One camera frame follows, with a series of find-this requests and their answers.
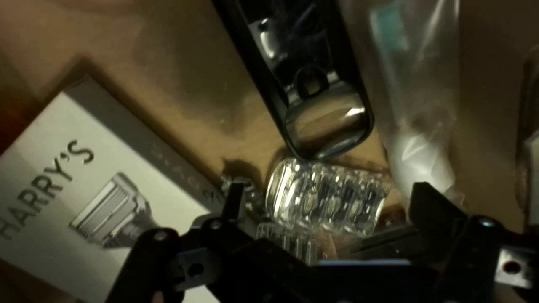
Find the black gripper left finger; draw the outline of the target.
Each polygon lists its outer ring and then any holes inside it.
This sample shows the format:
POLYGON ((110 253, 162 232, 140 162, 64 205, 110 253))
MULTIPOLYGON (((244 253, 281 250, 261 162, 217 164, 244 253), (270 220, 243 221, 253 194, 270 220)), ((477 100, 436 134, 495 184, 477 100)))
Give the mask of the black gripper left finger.
POLYGON ((187 289, 216 282, 241 235, 238 218, 248 184, 233 181, 219 215, 197 216, 185 233, 170 226, 143 232, 130 250, 106 303, 180 303, 187 289))

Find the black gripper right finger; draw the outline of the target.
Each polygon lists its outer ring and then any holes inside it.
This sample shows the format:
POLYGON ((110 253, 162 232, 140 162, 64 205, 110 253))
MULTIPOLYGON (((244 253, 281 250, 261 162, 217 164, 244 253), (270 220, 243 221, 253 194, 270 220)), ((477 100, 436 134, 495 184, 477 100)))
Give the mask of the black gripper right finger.
POLYGON ((409 218, 443 262, 433 287, 436 303, 494 303, 497 284, 511 285, 526 303, 539 303, 534 232, 470 215, 426 181, 413 184, 409 218))

